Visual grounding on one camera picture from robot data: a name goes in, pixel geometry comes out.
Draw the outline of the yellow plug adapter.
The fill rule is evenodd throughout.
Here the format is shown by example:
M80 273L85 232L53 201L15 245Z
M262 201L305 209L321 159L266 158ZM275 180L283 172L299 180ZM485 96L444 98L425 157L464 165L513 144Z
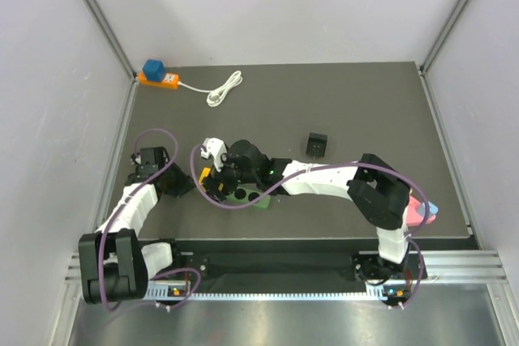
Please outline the yellow plug adapter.
M222 182L222 180L220 178L216 177L216 174L212 172L212 168L209 168L209 167L203 168L202 172L199 176L199 184L202 186L204 191L205 191L205 188L204 188L205 185L217 184L217 183L221 185L220 189L224 192L224 194L226 196L225 185Z

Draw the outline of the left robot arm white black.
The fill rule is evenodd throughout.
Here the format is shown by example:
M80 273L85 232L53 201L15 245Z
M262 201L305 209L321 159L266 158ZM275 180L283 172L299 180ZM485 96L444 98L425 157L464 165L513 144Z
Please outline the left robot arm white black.
M183 271L184 260L174 240L142 243L138 235L163 196L182 197L194 182L164 147L142 148L131 160L135 171L127 177L110 216L79 239L82 293L88 304L139 300L154 276L161 273L172 279Z

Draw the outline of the black plug adapter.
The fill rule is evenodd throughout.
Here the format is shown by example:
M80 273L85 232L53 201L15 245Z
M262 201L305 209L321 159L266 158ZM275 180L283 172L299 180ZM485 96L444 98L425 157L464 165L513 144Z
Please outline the black plug adapter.
M306 156L320 159L325 156L328 145L328 136L319 133L310 133L307 138Z

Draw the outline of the green power strip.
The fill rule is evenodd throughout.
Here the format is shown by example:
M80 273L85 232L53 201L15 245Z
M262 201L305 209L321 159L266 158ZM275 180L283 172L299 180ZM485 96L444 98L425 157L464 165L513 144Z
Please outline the green power strip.
M227 202L231 204L245 204L257 200L262 195L262 192L258 190L248 189L243 186L239 186L234 192L230 193L227 197ZM257 203L253 204L253 207L260 209L268 209L271 197L268 195L262 198Z

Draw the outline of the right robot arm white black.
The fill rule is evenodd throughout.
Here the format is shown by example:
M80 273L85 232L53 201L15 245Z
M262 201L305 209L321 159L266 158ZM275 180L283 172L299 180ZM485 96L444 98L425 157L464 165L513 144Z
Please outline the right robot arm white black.
M311 164L269 158L247 140L231 146L218 138L205 139L200 149L212 167L199 177L204 194L225 204L242 185L259 191L251 203L268 196L324 195L352 202L362 216L376 228L378 257L357 266L361 280L382 284L398 277L408 265L406 213L410 187L380 158L365 154L346 165Z

